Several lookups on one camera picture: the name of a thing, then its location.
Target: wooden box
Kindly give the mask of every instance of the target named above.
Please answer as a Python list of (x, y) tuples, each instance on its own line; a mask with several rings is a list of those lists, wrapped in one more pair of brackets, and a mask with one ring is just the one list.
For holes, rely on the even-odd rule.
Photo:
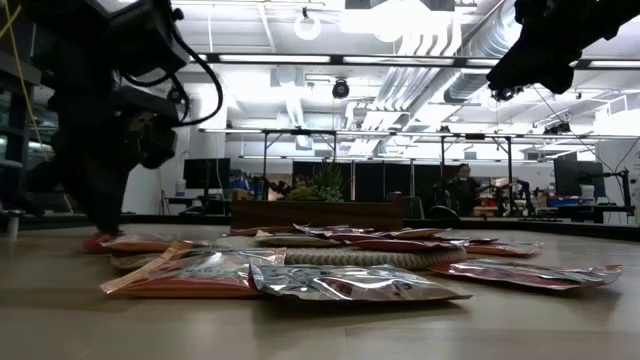
[(402, 228), (402, 205), (357, 202), (233, 201), (232, 229), (292, 224), (349, 225), (376, 230), (398, 230)]

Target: yellow cable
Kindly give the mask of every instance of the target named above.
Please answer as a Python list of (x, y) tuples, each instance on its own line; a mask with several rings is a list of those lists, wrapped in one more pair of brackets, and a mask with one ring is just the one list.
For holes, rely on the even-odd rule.
[[(33, 115), (33, 108), (31, 107), (31, 101), (29, 100), (29, 91), (27, 90), (27, 85), (24, 83), (24, 76), (22, 75), (22, 66), (20, 65), (20, 56), (18, 55), (18, 46), (16, 45), (16, 37), (13, 33), (13, 21), (20, 14), (20, 10), (22, 9), (21, 5), (18, 5), (18, 8), (14, 12), (13, 16), (9, 12), (9, 4), (5, 4), (4, 10), (7, 14), (7, 25), (5, 27), (9, 28), (9, 35), (11, 36), (11, 45), (13, 46), (13, 55), (16, 58), (16, 67), (18, 68), (18, 76), (20, 77), (20, 84), (22, 85), (22, 93), (24, 95), (24, 100), (27, 104), (27, 110), (29, 112), (29, 117), (31, 118), (31, 122), (33, 123), (33, 128), (36, 132), (36, 138), (40, 143), (40, 148), (44, 153), (44, 158), (46, 161), (49, 161), (49, 154), (47, 153), (47, 149), (44, 147), (44, 143), (42, 142), (42, 138), (40, 137), (40, 129), (38, 128), (38, 123), (36, 122), (36, 117)], [(3, 28), (0, 31), (0, 38), (4, 35), (6, 30)], [(67, 198), (67, 194), (63, 194), (64, 201), (67, 203), (69, 207), (69, 211), (73, 213), (73, 207)]]
[(0, 39), (2, 39), (2, 37), (4, 36), (4, 33), (6, 33), (7, 30), (9, 30), (9, 27), (13, 24), (15, 19), (18, 17), (18, 15), (20, 14), (20, 11), (22, 11), (22, 5), (18, 5), (18, 8), (13, 13), (13, 15), (11, 15), (11, 18), (9, 18), (9, 21), (7, 21), (7, 24), (2, 28), (2, 30), (0, 30)]

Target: tabletop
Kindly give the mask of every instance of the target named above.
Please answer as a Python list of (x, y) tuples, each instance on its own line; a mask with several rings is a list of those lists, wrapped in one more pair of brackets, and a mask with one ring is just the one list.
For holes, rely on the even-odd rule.
[[(217, 238), (214, 226), (130, 225), (129, 233)], [(624, 265), (607, 287), (531, 290), (428, 275), (474, 296), (450, 303), (327, 306), (276, 300), (109, 299), (117, 277), (80, 248), (92, 229), (0, 239), (2, 359), (638, 359), (640, 243), (518, 231), (457, 231), (544, 242), (526, 262)]]

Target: computer monitor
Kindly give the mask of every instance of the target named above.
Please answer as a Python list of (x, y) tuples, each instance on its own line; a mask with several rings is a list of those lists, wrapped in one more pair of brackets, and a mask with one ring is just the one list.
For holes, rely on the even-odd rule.
[(230, 169), (229, 158), (189, 159), (184, 161), (183, 177), (187, 182), (187, 189), (228, 189)]
[(601, 163), (556, 159), (553, 167), (556, 174), (556, 194), (580, 196), (581, 185), (593, 185), (596, 197), (607, 196)]

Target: silver foil bag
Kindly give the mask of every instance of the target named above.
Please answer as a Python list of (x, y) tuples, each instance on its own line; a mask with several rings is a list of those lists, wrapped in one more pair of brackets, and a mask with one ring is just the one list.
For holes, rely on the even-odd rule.
[(468, 299), (421, 276), (389, 266), (251, 267), (256, 288), (312, 301), (425, 301)]

